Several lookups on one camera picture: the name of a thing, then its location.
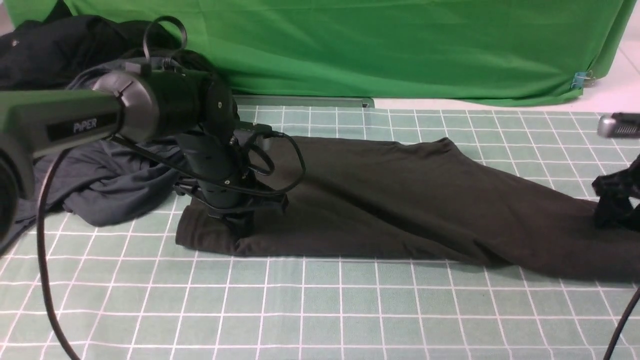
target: black cable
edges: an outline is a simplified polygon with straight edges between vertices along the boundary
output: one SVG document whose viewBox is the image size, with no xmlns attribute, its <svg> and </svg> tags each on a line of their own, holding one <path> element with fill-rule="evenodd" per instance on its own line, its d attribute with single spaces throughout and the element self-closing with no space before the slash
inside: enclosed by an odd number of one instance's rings
<svg viewBox="0 0 640 360">
<path fill-rule="evenodd" d="M 71 149 L 65 149 L 56 157 L 53 161 L 44 182 L 40 190 L 40 196 L 38 197 L 37 212 L 36 212 L 36 243 L 38 247 L 38 265 L 40 266 L 40 282 L 42 284 L 42 296 L 44 298 L 44 307 L 47 311 L 47 317 L 51 323 L 53 333 L 60 342 L 60 345 L 65 350 L 71 360 L 80 360 L 80 357 L 76 354 L 73 347 L 65 337 L 65 334 L 60 327 L 58 317 L 56 316 L 56 310 L 53 305 L 53 297 L 51 296 L 51 284 L 49 281 L 49 269 L 47 268 L 47 247 L 45 246 L 45 233 L 44 233 L 44 218 L 46 216 L 47 198 L 49 196 L 49 190 L 53 183 L 53 177 L 60 167 L 60 164 L 65 159 Z"/>
<path fill-rule="evenodd" d="M 184 24 L 180 20 L 178 20 L 176 17 L 160 16 L 156 20 L 153 20 L 151 24 L 147 26 L 147 28 L 145 29 L 145 34 L 142 36 L 142 51 L 145 53 L 145 58 L 147 59 L 147 63 L 151 63 L 151 53 L 149 51 L 149 45 L 147 40 L 147 37 L 149 36 L 149 31 L 151 30 L 151 28 L 153 28 L 154 25 L 158 25 L 162 21 L 166 21 L 175 25 L 175 27 L 178 28 L 178 30 L 180 30 L 180 35 L 182 37 L 182 42 L 180 43 L 180 47 L 174 50 L 174 52 L 172 52 L 171 55 L 167 56 L 167 59 L 169 60 L 173 59 L 173 55 L 187 48 L 187 39 L 188 39 L 187 29 L 184 27 Z"/>
<path fill-rule="evenodd" d="M 182 168 L 176 164 L 171 163 L 171 161 L 168 161 L 167 159 L 163 158 L 162 156 L 158 156 L 157 154 L 154 154 L 153 152 L 150 152 L 148 150 L 142 149 L 141 147 L 138 147 L 135 143 L 130 142 L 129 140 L 126 140 L 124 138 L 120 138 L 117 136 L 114 136 L 111 138 L 111 141 L 120 144 L 128 149 L 131 149 L 133 151 L 136 151 L 137 153 L 141 154 L 142 156 L 149 158 L 157 163 L 166 165 L 178 172 L 180 172 L 181 174 L 184 174 L 186 176 L 192 177 L 196 180 L 200 180 L 200 181 L 206 181 L 207 183 L 211 183 L 213 185 L 219 186 L 221 188 L 225 188 L 228 190 L 232 190 L 235 192 L 239 192 L 239 193 L 245 193 L 248 195 L 255 195 L 255 196 L 274 196 L 274 195 L 281 195 L 284 193 L 287 193 L 288 191 L 290 191 L 291 189 L 295 188 L 296 186 L 298 186 L 298 184 L 300 184 L 303 180 L 303 178 L 305 177 L 305 174 L 307 173 L 307 166 L 305 164 L 305 160 L 302 157 L 302 153 L 300 151 L 300 148 L 298 147 L 298 144 L 296 143 L 296 141 L 289 135 L 285 134 L 285 133 L 281 133 L 278 131 L 269 131 L 268 133 L 266 133 L 268 135 L 268 137 L 272 137 L 272 138 L 285 138 L 287 141 L 289 141 L 289 143 L 291 143 L 291 145 L 293 146 L 293 149 L 296 151 L 296 155 L 298 156 L 298 160 L 300 161 L 300 168 L 301 168 L 301 174 L 300 176 L 293 182 L 291 183 L 289 186 L 286 186 L 285 188 L 282 188 L 280 190 L 273 190 L 273 191 L 262 191 L 262 190 L 254 190 L 254 189 L 249 189 L 249 188 L 243 188 L 240 186 L 234 186 L 234 185 L 230 185 L 230 184 L 225 184 L 219 180 L 216 179 L 210 179 L 206 176 L 200 175 L 200 174 L 196 174 L 195 172 L 188 170 L 186 168 Z"/>
<path fill-rule="evenodd" d="M 607 347 L 607 352 L 604 354 L 603 360 L 611 359 L 611 356 L 613 355 L 613 350 L 615 350 L 616 345 L 618 344 L 618 340 L 620 339 L 620 334 L 622 334 L 622 329 L 625 327 L 627 320 L 629 320 L 629 317 L 631 316 L 631 313 L 633 313 L 634 308 L 636 307 L 636 304 L 638 303 L 639 300 L 640 300 L 640 288 L 636 290 L 636 293 L 631 298 L 631 301 L 627 305 L 627 308 L 625 309 L 624 313 L 622 313 L 622 316 L 620 317 L 620 321 L 618 322 L 618 326 L 616 326 L 616 330 L 613 332 L 613 336 L 611 336 L 611 341 L 609 342 L 609 346 Z"/>
</svg>

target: green backdrop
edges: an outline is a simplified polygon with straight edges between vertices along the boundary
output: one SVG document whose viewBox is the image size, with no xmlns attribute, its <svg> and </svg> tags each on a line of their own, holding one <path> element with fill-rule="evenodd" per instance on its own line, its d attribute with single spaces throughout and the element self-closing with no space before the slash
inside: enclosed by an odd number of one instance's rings
<svg viewBox="0 0 640 360">
<path fill-rule="evenodd" d="M 54 4 L 4 2 L 14 24 Z M 530 106 L 580 96 L 577 72 L 606 75 L 636 0 L 66 2 L 115 21 L 178 17 L 240 92 Z"/>
</svg>

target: green grid mat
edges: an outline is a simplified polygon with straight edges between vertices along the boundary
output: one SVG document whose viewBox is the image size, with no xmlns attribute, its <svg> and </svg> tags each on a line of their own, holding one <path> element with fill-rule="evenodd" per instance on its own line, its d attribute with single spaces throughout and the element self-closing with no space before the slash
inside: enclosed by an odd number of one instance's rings
<svg viewBox="0 0 640 360">
<path fill-rule="evenodd" d="M 574 197 L 623 169 L 636 140 L 596 133 L 596 113 L 249 108 L 290 135 L 430 142 Z M 230 258 L 174 244 L 185 197 L 96 229 L 51 215 L 61 324 L 98 359 L 601 359 L 634 284 L 561 281 L 448 261 Z M 35 235 L 0 261 L 0 358 L 66 359 L 42 304 Z M 616 359 L 638 359 L 640 311 Z"/>
</svg>

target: gray fabric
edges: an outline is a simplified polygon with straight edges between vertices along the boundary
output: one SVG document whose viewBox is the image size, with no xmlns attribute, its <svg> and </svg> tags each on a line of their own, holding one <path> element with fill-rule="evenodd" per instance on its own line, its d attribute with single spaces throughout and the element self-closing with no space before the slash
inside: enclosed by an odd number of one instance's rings
<svg viewBox="0 0 640 360">
<path fill-rule="evenodd" d="M 161 60 L 153 58 L 152 63 L 157 67 Z M 69 84 L 68 89 L 91 88 L 101 75 L 124 69 L 127 61 L 141 62 L 145 59 L 117 60 L 89 69 Z M 172 138 L 138 145 L 176 165 L 187 165 Z M 55 157 L 55 154 L 44 156 L 34 164 L 35 199 Z M 178 176 L 177 171 L 118 144 L 104 140 L 88 143 L 73 149 L 60 165 L 47 199 L 47 211 L 64 209 L 93 226 L 119 224 L 158 207 L 171 194 Z M 9 241 L 35 224 L 35 199 L 20 201 L 15 223 L 8 235 Z"/>
</svg>

